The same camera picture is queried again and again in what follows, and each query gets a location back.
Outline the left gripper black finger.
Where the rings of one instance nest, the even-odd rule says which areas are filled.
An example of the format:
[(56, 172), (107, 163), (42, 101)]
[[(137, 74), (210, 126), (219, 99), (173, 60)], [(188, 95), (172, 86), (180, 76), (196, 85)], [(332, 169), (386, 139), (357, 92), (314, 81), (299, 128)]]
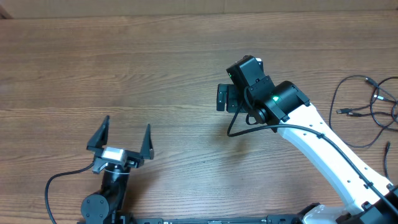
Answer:
[(151, 126), (150, 124), (148, 124), (146, 127), (144, 139), (140, 150), (140, 159), (153, 160), (153, 158), (154, 158), (154, 148), (151, 139)]
[(110, 116), (106, 115), (102, 124), (97, 129), (97, 131), (92, 135), (87, 143), (86, 149), (93, 152), (98, 152), (103, 150), (103, 146), (107, 145), (108, 142), (108, 132), (109, 132), (109, 119)]

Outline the black cable silver plug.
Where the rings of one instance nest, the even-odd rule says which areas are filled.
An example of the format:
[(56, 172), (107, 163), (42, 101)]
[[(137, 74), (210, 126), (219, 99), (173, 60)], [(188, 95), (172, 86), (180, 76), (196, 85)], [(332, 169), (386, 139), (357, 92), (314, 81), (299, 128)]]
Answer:
[[(374, 112), (374, 111), (373, 111), (373, 103), (375, 103), (377, 100), (381, 100), (381, 101), (386, 101), (386, 102), (392, 103), (393, 106), (392, 106), (392, 111), (391, 111), (391, 113)], [(395, 112), (396, 107), (397, 107), (397, 101), (387, 99), (386, 97), (380, 96), (380, 95), (378, 95), (378, 94), (374, 94), (374, 95), (373, 95), (373, 99), (371, 100), (371, 104), (370, 104), (371, 116), (373, 117), (373, 120), (376, 122), (376, 124), (379, 125), (379, 126), (382, 128), (382, 129), (381, 129), (381, 133), (382, 133), (384, 130), (388, 130), (388, 131), (397, 131), (397, 129), (390, 128), (390, 125), (392, 125), (393, 123), (396, 123), (396, 122), (397, 122), (397, 113)], [(380, 123), (380, 122), (374, 117), (375, 114), (381, 114), (381, 115), (384, 115), (384, 116), (389, 116), (389, 117), (392, 118), (392, 121), (391, 121), (390, 123), (388, 123), (388, 124), (382, 124), (382, 123)], [(387, 144), (386, 144), (385, 150), (384, 150), (384, 161), (383, 161), (383, 171), (384, 171), (384, 175), (386, 176), (386, 178), (387, 178), (388, 180), (390, 180), (390, 178), (389, 178), (389, 175), (388, 175), (388, 168), (387, 168), (387, 155), (388, 155), (390, 146), (391, 146), (391, 142), (388, 141)]]

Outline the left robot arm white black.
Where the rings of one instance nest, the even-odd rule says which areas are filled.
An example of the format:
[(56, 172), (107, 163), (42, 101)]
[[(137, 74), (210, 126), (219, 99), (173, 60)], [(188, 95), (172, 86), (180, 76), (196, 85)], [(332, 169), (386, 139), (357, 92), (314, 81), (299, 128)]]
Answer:
[(93, 173), (103, 173), (101, 187), (81, 203), (85, 223), (135, 223), (130, 213), (122, 212), (131, 169), (138, 169), (154, 158), (154, 149), (147, 125), (139, 152), (108, 146), (109, 116), (92, 135), (86, 149), (94, 152)]

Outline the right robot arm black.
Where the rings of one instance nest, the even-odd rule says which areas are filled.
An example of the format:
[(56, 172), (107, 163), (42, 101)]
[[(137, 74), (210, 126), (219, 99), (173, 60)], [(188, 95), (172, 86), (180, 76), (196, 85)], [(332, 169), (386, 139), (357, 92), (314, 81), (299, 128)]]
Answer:
[(271, 129), (292, 143), (334, 188), (342, 207), (314, 203), (266, 223), (397, 223), (397, 187), (362, 161), (292, 82), (273, 84), (261, 59), (246, 55), (227, 68), (232, 84), (218, 85), (216, 109), (254, 118), (239, 135)]

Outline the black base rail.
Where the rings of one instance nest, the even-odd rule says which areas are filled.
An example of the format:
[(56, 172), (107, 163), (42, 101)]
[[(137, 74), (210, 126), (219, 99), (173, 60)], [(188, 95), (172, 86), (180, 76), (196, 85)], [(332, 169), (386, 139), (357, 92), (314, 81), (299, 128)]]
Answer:
[(116, 223), (123, 224), (299, 224), (299, 223), (336, 223), (336, 219), (344, 214), (342, 207), (327, 207), (320, 203), (312, 203), (296, 214), (266, 215), (265, 217), (238, 218), (134, 218), (133, 214), (121, 215)]

